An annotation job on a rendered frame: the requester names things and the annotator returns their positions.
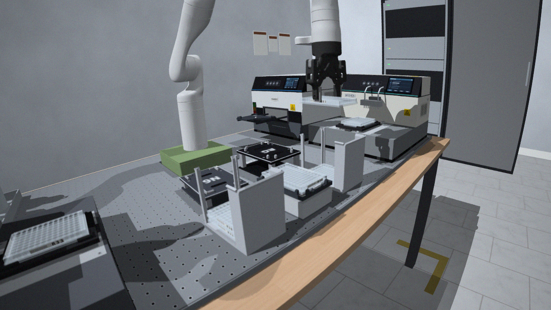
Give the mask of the black regrip nest plate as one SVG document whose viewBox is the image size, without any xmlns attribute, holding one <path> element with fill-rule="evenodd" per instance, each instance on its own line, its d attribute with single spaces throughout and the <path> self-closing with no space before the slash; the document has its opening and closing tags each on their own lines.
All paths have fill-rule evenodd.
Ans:
<svg viewBox="0 0 551 310">
<path fill-rule="evenodd" d="M 262 171 L 269 170 L 270 167 L 277 167 L 284 164 L 282 161 L 293 157 L 293 163 L 300 166 L 301 150 L 288 148 L 285 146 L 270 143 L 269 141 L 253 146 L 246 146 L 245 149 L 236 150 L 240 157 L 239 169 L 247 171 L 260 177 Z M 251 157 L 257 161 L 246 164 L 246 157 Z"/>
</svg>

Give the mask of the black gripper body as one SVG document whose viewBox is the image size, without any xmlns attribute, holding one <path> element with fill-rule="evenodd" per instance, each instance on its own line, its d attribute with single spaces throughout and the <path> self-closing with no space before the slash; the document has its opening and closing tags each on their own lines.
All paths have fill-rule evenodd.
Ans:
<svg viewBox="0 0 551 310">
<path fill-rule="evenodd" d="M 336 71 L 333 68 L 333 63 L 338 63 L 338 56 L 342 55 L 342 42 L 338 41 L 320 41 L 312 43 L 312 55 L 318 60 L 318 73 L 322 74 L 327 63 L 332 63 L 332 68 L 329 70 L 327 77 L 334 77 Z"/>
</svg>

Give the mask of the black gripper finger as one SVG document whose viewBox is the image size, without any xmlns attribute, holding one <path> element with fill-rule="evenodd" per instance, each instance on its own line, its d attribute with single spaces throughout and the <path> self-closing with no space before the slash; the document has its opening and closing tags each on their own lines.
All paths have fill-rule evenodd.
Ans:
<svg viewBox="0 0 551 310">
<path fill-rule="evenodd" d="M 327 77 L 329 70 L 332 68 L 332 63 L 327 63 L 322 74 L 318 73 L 318 60 L 316 59 L 307 59 L 306 60 L 306 84 L 312 86 L 313 101 L 321 102 L 322 101 L 322 87 L 321 84 L 323 80 Z M 310 75 L 312 74 L 312 79 Z M 318 79 L 318 82 L 317 82 Z"/>
<path fill-rule="evenodd" d="M 342 84 L 347 81 L 347 72 L 346 72 L 346 61 L 339 60 L 338 63 L 333 63 L 333 68 L 336 71 L 334 77 L 329 77 L 332 79 L 333 83 L 333 96 L 342 97 Z M 341 77 L 343 73 L 343 78 Z"/>
</svg>

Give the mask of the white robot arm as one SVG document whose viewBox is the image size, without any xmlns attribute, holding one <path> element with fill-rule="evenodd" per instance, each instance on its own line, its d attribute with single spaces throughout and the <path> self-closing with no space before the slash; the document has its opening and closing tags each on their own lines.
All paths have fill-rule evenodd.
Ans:
<svg viewBox="0 0 551 310">
<path fill-rule="evenodd" d="M 204 114 L 203 65 L 198 55 L 187 55 L 196 38 L 208 26 L 215 0 L 184 0 L 179 29 L 169 64 L 173 82 L 188 82 L 177 94 L 183 148 L 197 151 L 208 147 Z M 310 37 L 296 37 L 295 45 L 342 42 L 338 0 L 312 0 Z"/>
</svg>

